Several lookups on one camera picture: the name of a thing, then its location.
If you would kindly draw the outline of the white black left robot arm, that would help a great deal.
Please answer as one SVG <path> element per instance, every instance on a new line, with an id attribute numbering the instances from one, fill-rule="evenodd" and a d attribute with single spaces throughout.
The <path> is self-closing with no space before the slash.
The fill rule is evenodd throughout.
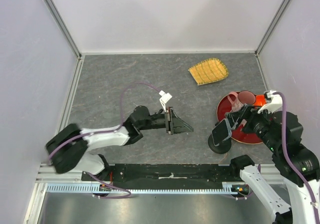
<path id="1" fill-rule="evenodd" d="M 91 173 L 99 181 L 110 175 L 106 159 L 92 150 L 131 145 L 139 141 L 143 130 L 165 129 L 168 134 L 192 132 L 194 129 L 178 117 L 173 108 L 150 114 L 145 106 L 138 106 L 119 126 L 111 128 L 80 128 L 71 123 L 49 140 L 45 148 L 57 174 L 72 170 Z"/>

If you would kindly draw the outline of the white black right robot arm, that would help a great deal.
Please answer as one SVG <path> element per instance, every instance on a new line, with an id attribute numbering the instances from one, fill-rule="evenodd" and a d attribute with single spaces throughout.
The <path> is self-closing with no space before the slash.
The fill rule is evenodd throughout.
<path id="1" fill-rule="evenodd" d="M 318 224 L 320 222 L 320 162 L 302 144 L 303 127 L 297 115 L 282 109 L 268 112 L 245 105 L 238 112 L 229 112 L 219 122 L 221 131 L 212 131 L 213 141 L 229 144 L 231 132 L 242 121 L 244 131 L 256 134 L 272 152 L 272 161 L 283 177 L 290 203 L 287 204 L 261 177 L 251 158 L 243 155 L 232 159 L 229 175 L 243 180 L 269 211 L 274 224 Z"/>

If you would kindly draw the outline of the black phone stand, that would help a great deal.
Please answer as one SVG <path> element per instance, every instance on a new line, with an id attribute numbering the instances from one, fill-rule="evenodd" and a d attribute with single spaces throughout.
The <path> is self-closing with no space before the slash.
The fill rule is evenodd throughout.
<path id="1" fill-rule="evenodd" d="M 217 154 L 225 154 L 231 149 L 231 146 L 232 146 L 231 137 L 229 139 L 227 139 L 226 141 L 220 143 L 219 146 L 214 146 L 213 137 L 212 137 L 212 133 L 211 133 L 208 138 L 208 146 L 213 152 L 215 152 Z"/>

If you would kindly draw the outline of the black phone clear case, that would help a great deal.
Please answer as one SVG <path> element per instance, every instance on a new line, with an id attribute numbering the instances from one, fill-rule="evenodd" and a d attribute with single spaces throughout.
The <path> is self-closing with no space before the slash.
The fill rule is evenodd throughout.
<path id="1" fill-rule="evenodd" d="M 228 119 L 221 120 L 211 132 L 213 145 L 219 146 L 220 143 L 229 139 L 232 135 L 232 129 Z"/>

